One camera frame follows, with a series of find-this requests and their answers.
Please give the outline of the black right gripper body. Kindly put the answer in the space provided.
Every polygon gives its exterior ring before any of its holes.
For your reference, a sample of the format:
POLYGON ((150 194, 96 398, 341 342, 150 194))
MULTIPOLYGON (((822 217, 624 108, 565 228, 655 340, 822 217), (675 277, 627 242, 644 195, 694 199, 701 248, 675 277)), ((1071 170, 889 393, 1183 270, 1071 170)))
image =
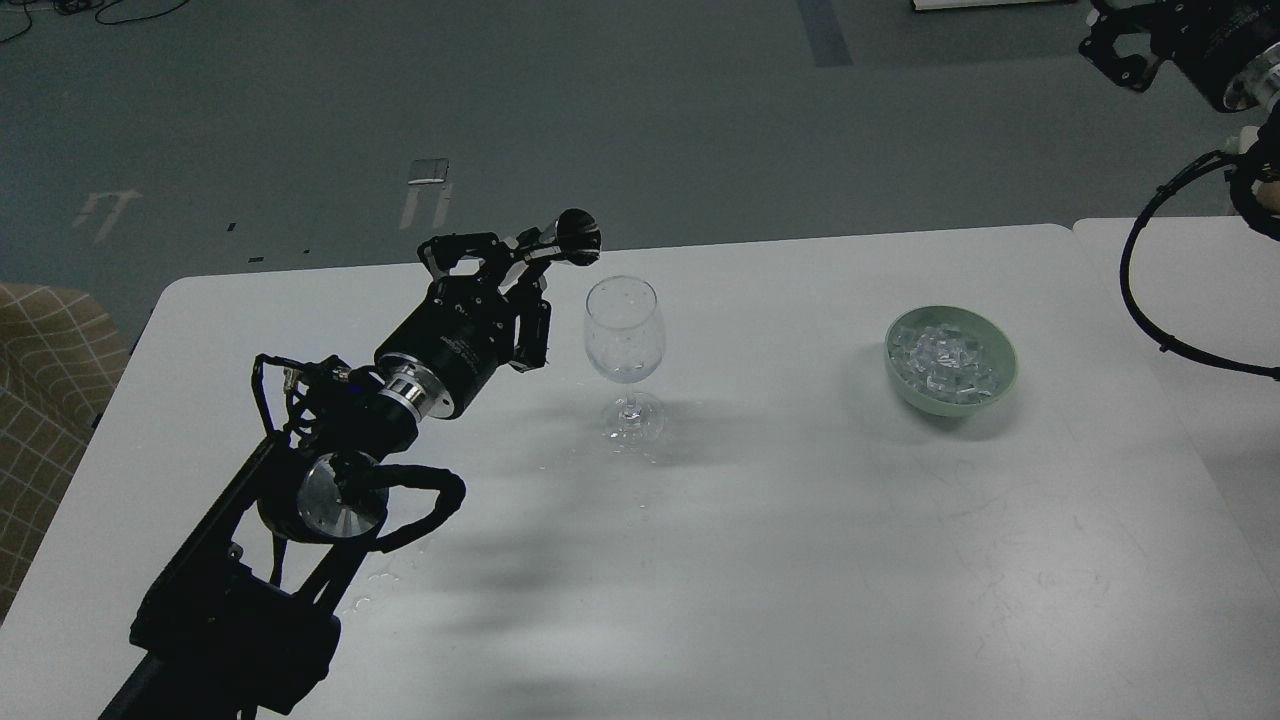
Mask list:
POLYGON ((1221 113, 1277 105, 1276 1, 1157 1, 1160 53, 1221 113))

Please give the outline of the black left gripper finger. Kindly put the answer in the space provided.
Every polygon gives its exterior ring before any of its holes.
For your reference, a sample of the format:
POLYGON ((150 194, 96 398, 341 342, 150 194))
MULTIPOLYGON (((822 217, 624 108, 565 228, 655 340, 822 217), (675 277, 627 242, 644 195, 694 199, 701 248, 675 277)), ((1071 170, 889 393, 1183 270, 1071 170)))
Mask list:
POLYGON ((544 299, 549 265, 529 265, 506 292, 515 315, 515 348, 509 365, 531 372, 547 365, 552 306, 544 299))
POLYGON ((476 273, 461 279, 476 281, 490 290, 506 287, 503 297, 508 301, 531 300, 531 279, 524 275, 526 250, 517 240, 503 240, 494 233, 440 234, 422 241, 417 258, 431 277, 424 301, 433 301, 444 291, 445 282, 454 278, 452 272, 467 259, 480 265, 476 273))

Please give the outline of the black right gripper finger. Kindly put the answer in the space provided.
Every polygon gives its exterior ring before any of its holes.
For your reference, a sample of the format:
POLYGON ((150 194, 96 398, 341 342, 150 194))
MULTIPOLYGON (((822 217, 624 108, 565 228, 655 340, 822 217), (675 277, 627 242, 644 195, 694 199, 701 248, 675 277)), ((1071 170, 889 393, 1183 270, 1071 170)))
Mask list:
POLYGON ((1164 60, 1151 49, 1160 1, 1089 1, 1078 54, 1115 86, 1146 92, 1164 60))

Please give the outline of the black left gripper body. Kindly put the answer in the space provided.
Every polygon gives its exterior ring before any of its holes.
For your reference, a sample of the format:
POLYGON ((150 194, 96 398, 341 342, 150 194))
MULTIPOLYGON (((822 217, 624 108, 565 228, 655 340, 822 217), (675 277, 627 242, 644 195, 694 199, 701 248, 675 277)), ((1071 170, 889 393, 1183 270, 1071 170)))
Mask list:
POLYGON ((515 310, 495 286, 433 281, 378 346, 375 366, 422 388, 425 397, 410 401, 419 416, 456 419, 513 354, 515 310))

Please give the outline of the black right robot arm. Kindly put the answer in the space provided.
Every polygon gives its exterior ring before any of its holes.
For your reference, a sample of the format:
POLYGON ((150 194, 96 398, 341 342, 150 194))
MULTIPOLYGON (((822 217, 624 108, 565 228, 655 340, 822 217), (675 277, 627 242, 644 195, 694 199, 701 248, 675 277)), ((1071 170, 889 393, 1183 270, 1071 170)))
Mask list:
POLYGON ((1277 243, 1277 4, 1094 1, 1079 54, 1144 92, 1174 67, 1221 113, 1260 111, 1160 184, 1123 242, 1123 306, 1164 354, 1277 379, 1277 313, 1247 254, 1277 243))

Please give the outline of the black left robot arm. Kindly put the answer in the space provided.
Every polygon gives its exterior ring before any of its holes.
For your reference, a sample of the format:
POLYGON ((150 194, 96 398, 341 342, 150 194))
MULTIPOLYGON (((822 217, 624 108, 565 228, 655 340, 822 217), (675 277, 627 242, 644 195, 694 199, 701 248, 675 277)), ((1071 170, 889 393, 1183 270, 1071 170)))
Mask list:
POLYGON ((445 234, 419 246, 431 281, 372 361, 259 355, 265 436, 151 584, 131 643, 143 660, 105 719, 287 715, 329 673, 337 605, 370 553, 439 529, 465 501, 442 468, 389 462, 429 419, 454 419, 500 366, 547 361, 552 263, 591 264, 553 229, 445 234))

